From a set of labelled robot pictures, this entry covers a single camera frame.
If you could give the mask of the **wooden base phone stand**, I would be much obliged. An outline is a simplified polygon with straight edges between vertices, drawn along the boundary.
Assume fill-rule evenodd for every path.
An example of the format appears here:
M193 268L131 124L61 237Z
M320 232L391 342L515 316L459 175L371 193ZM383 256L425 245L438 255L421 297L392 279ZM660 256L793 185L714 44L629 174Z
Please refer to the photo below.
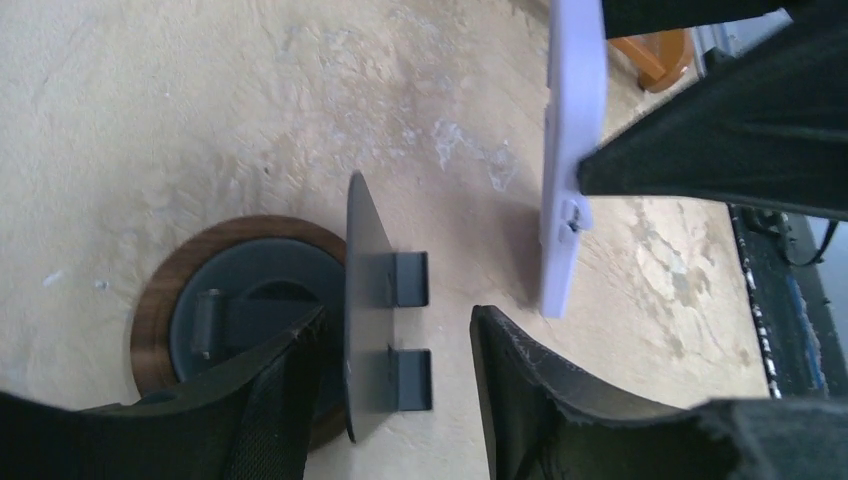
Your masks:
M341 432L359 442L395 413L432 409L430 351L403 349L395 338L403 311L429 302L427 254L392 246L355 172L344 236L300 218L254 215L209 227L170 254L133 315L133 379L140 394L153 394L322 310L329 347L313 442Z

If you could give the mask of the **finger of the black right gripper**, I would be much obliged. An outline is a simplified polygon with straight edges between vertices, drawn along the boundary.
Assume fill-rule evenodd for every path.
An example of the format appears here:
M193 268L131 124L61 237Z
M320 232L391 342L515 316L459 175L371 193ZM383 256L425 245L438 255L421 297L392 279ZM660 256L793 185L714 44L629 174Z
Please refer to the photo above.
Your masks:
M603 0L608 38L731 22L792 8L782 0Z
M819 1L584 160L582 192L845 220L847 5Z

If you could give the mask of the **lilac case phone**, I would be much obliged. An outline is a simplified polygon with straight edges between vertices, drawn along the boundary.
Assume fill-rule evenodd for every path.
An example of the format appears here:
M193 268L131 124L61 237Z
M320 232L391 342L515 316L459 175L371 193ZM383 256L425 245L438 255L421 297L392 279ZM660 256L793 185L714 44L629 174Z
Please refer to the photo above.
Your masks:
M607 54L600 1L551 3L547 87L539 312L557 319L566 312L580 235L593 225L577 174L603 133Z

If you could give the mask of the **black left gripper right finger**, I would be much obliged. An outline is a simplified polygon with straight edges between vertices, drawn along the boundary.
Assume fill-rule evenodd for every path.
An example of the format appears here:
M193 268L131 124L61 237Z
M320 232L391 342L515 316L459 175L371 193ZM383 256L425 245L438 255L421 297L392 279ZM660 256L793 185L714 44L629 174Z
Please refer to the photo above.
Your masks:
M470 336L494 479L843 479L847 405L714 399L678 409L614 386L494 306Z

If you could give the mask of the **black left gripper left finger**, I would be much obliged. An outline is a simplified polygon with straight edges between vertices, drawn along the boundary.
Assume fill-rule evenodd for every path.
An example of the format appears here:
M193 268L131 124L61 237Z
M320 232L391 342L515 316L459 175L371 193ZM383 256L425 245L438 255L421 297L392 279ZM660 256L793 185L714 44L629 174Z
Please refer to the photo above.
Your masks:
M300 479L328 361L317 308L265 343L132 405L1 397L5 479Z

